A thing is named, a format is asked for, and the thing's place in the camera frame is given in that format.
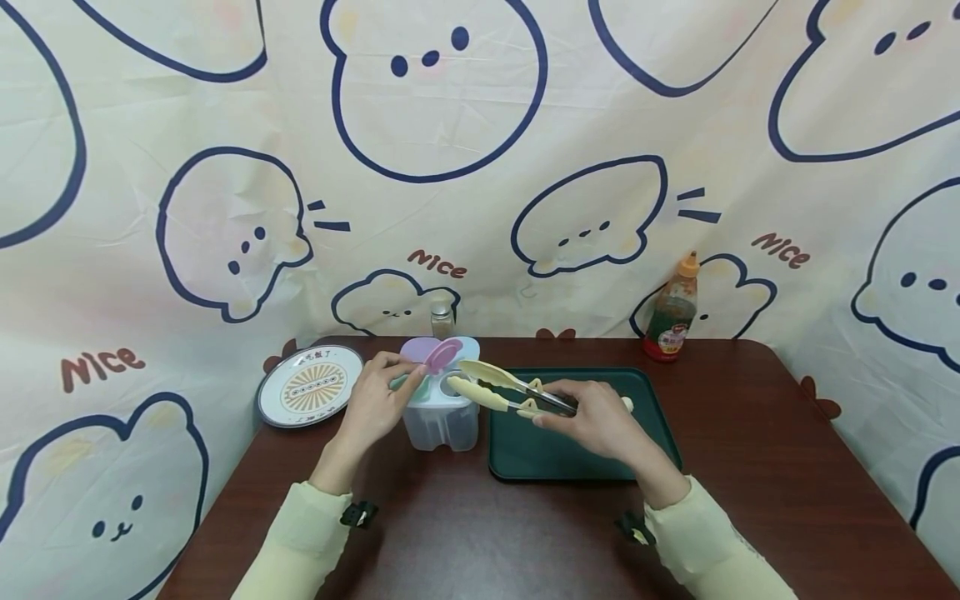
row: green cutting board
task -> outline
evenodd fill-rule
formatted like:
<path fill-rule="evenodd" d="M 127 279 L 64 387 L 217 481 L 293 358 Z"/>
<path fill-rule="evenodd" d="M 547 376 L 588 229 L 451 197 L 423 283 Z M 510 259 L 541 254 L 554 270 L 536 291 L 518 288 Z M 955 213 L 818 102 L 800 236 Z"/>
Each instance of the green cutting board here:
<path fill-rule="evenodd" d="M 606 381 L 621 396 L 634 402 L 634 419 L 663 448 L 674 465 L 683 463 L 666 424 L 650 380 L 636 369 L 508 369 L 517 378 L 543 383 L 557 379 Z M 522 402 L 520 392 L 496 391 L 512 402 Z M 490 413 L 490 471 L 506 481 L 578 480 L 628 481 L 631 471 L 619 461 L 584 450 L 567 436 L 539 429 L 514 411 Z"/>

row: fabric backdrop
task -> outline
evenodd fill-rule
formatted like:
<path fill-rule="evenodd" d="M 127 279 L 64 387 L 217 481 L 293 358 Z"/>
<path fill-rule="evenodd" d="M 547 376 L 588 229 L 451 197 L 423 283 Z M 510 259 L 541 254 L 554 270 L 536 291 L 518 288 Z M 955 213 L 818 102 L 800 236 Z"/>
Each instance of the fabric backdrop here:
<path fill-rule="evenodd" d="M 637 336 L 694 249 L 692 335 L 960 581 L 958 52 L 956 0 L 0 0 L 5 598 L 154 597 L 297 342 Z"/>

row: dark red table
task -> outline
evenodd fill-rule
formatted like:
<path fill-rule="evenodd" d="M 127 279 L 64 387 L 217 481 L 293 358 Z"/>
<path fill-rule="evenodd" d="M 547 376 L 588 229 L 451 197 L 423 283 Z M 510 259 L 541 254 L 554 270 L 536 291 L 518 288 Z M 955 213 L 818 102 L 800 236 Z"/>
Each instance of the dark red table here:
<path fill-rule="evenodd" d="M 402 342 L 324 339 L 365 358 Z M 502 367 L 645 371 L 686 469 L 801 598 L 960 598 L 767 347 L 694 340 L 673 365 L 646 359 L 637 340 L 484 339 L 481 349 Z M 339 421 L 263 427 L 160 598 L 229 598 Z M 401 424 L 361 468 L 355 496 L 381 511 L 370 531 L 351 535 L 324 600 L 690 597 L 652 549 L 612 526 L 640 507 L 636 486 L 499 483 L 487 469 L 483 415 L 479 444 L 463 454 L 417 452 Z"/>

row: light yellow sweater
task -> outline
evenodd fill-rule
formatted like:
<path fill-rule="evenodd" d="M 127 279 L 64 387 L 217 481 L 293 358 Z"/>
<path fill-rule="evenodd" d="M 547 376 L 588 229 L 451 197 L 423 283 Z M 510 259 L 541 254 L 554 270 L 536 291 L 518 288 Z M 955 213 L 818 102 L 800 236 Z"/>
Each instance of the light yellow sweater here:
<path fill-rule="evenodd" d="M 690 493 L 660 511 L 644 507 L 660 561 L 698 600 L 796 600 L 776 571 L 689 477 Z M 340 516 L 350 495 L 294 484 L 233 600 L 312 600 L 347 544 Z"/>

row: bottle label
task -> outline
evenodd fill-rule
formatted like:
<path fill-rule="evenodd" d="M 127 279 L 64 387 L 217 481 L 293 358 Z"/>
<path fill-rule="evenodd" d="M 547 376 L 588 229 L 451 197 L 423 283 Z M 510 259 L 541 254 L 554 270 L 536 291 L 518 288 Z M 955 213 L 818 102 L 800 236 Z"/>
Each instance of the bottle label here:
<path fill-rule="evenodd" d="M 643 338 L 643 349 L 655 360 L 676 360 L 691 322 L 692 319 L 678 319 L 664 312 L 655 312 Z"/>
<path fill-rule="evenodd" d="M 680 348 L 684 345 L 684 340 L 686 339 L 686 332 L 689 328 L 686 326 L 686 323 L 677 323 L 670 329 L 667 329 L 659 338 L 657 338 L 657 345 L 660 346 L 660 351 L 664 354 L 676 354 L 680 351 Z"/>

